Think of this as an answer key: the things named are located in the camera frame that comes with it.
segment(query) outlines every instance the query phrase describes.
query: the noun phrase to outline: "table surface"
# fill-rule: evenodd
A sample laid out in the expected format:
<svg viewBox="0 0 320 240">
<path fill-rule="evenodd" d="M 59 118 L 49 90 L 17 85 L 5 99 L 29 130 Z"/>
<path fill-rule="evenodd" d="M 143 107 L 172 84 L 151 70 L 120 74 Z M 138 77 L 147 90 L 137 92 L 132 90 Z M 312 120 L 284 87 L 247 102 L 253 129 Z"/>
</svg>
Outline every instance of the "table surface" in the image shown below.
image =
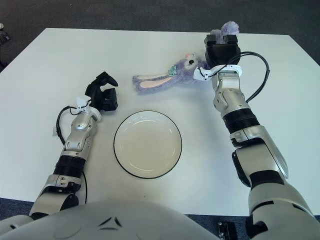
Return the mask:
<svg viewBox="0 0 320 240">
<path fill-rule="evenodd" d="M 36 199 L 62 150 L 53 136 L 59 111 L 75 105 L 76 96 L 106 71 L 119 83 L 119 107 L 102 113 L 93 139 L 85 165 L 88 202 L 135 199 L 184 214 L 248 215 L 250 189 L 238 179 L 211 83 L 176 84 L 153 94 L 139 94 L 132 84 L 133 75 L 165 73 L 186 53 L 204 56 L 205 37 L 200 32 L 45 29 L 0 74 L 0 197 Z M 320 67 L 290 36 L 240 34 L 238 39 L 242 51 L 259 53 L 270 65 L 268 82 L 250 106 L 285 157 L 288 182 L 319 215 Z M 239 64 L 241 89 L 248 97 L 261 84 L 265 66 L 253 56 Z M 128 174 L 113 151 L 119 124 L 143 110 L 170 117 L 182 137 L 177 165 L 156 179 Z M 65 114 L 61 119 L 65 138 L 73 118 Z"/>
</svg>

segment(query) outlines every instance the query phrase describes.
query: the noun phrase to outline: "plush toy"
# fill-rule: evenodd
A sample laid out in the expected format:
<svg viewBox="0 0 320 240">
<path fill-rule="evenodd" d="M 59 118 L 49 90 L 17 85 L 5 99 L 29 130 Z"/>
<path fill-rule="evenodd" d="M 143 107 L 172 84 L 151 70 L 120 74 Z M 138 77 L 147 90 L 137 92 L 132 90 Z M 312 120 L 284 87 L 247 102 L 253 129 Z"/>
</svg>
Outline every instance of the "plush toy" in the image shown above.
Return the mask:
<svg viewBox="0 0 320 240">
<path fill-rule="evenodd" d="M 238 35 L 239 26 L 234 21 L 225 23 L 221 30 L 212 30 L 210 34 L 216 35 L 217 44 L 224 44 L 223 36 Z M 210 69 L 207 62 L 202 60 L 196 53 L 186 54 L 185 58 L 176 62 L 167 73 L 159 75 L 138 75 L 133 76 L 132 81 L 141 92 L 152 92 L 170 87 L 176 83 L 192 84 L 201 82 L 194 79 L 195 69 Z"/>
<path fill-rule="evenodd" d="M 159 75 L 133 76 L 132 81 L 140 91 L 155 91 L 169 87 L 175 83 L 190 84 L 200 82 L 194 79 L 196 67 L 207 69 L 209 66 L 205 60 L 195 54 L 186 54 L 185 58 L 176 62 L 167 73 Z"/>
</svg>

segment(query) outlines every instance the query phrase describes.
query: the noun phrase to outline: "grey floor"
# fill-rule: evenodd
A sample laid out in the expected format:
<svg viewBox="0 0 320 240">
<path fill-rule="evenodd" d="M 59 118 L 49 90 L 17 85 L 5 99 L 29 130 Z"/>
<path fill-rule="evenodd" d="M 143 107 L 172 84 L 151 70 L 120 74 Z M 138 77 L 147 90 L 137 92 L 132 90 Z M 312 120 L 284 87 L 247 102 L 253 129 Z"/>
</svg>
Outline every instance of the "grey floor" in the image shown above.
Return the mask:
<svg viewBox="0 0 320 240">
<path fill-rule="evenodd" d="M 319 0 L 0 0 L 11 36 L 1 60 L 10 63 L 45 28 L 209 32 L 234 20 L 241 33 L 290 35 L 320 64 L 319 9 Z M 28 214 L 31 205 L 0 198 L 0 219 Z M 215 234 L 218 221 L 233 221 L 248 239 L 244 217 L 189 217 Z"/>
</svg>

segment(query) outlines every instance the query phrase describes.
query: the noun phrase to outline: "silver robot arm segment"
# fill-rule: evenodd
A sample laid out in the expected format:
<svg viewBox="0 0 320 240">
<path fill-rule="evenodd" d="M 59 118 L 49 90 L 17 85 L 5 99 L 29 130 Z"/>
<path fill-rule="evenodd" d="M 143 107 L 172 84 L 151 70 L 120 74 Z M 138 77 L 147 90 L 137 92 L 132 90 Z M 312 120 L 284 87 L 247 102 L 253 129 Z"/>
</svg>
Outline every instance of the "silver robot arm segment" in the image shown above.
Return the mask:
<svg viewBox="0 0 320 240">
<path fill-rule="evenodd" d="M 232 159 L 238 177 L 251 188 L 247 234 L 255 240 L 320 239 L 319 222 L 300 193 L 286 181 L 284 157 L 245 101 L 239 66 L 229 65 L 216 72 L 221 67 L 211 70 L 213 104 L 236 147 Z"/>
<path fill-rule="evenodd" d="M 81 174 L 101 119 L 98 110 L 86 107 L 71 124 L 71 133 L 55 165 L 32 206 L 30 216 L 38 219 L 79 204 L 76 192 L 81 187 Z"/>
</svg>

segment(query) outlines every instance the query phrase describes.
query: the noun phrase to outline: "wire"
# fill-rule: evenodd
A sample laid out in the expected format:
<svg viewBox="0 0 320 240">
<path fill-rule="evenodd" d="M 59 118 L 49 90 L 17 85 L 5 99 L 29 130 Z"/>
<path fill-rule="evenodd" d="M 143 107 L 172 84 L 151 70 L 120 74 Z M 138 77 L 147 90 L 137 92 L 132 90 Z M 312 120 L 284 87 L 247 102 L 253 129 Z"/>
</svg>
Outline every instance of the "wire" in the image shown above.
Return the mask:
<svg viewBox="0 0 320 240">
<path fill-rule="evenodd" d="M 264 79 L 262 84 L 260 85 L 260 87 L 246 100 L 246 102 L 248 103 L 249 101 L 251 101 L 252 99 L 254 99 L 261 91 L 262 89 L 265 87 L 268 77 L 269 77 L 269 73 L 270 73 L 270 68 L 269 68 L 269 64 L 267 62 L 267 60 L 261 56 L 260 54 L 253 52 L 253 51 L 243 51 L 240 52 L 239 54 L 234 55 L 232 58 L 230 58 L 230 60 L 227 62 L 226 65 L 224 65 L 222 68 L 220 68 L 216 73 L 212 74 L 210 77 L 213 77 L 214 75 L 216 75 L 218 72 L 220 72 L 222 69 L 224 69 L 227 65 L 232 64 L 234 61 L 244 57 L 244 56 L 256 56 L 258 58 L 260 58 L 264 64 L 265 64 L 265 75 L 264 75 Z"/>
<path fill-rule="evenodd" d="M 55 128 L 56 128 L 56 134 L 58 135 L 58 137 L 60 138 L 61 142 L 63 145 L 66 144 L 66 141 L 64 140 L 64 137 L 62 136 L 61 133 L 61 128 L 60 128 L 60 117 L 61 115 L 64 113 L 64 111 L 70 109 L 70 106 L 65 106 L 59 113 L 57 119 L 56 119 L 56 123 L 55 123 Z"/>
<path fill-rule="evenodd" d="M 86 175 L 85 175 L 84 171 L 82 171 L 82 175 L 83 175 L 84 184 L 85 184 L 85 199 L 84 199 L 84 203 L 86 204 L 87 203 L 87 196 L 88 196 L 88 185 L 87 185 L 87 178 L 86 178 Z"/>
</svg>

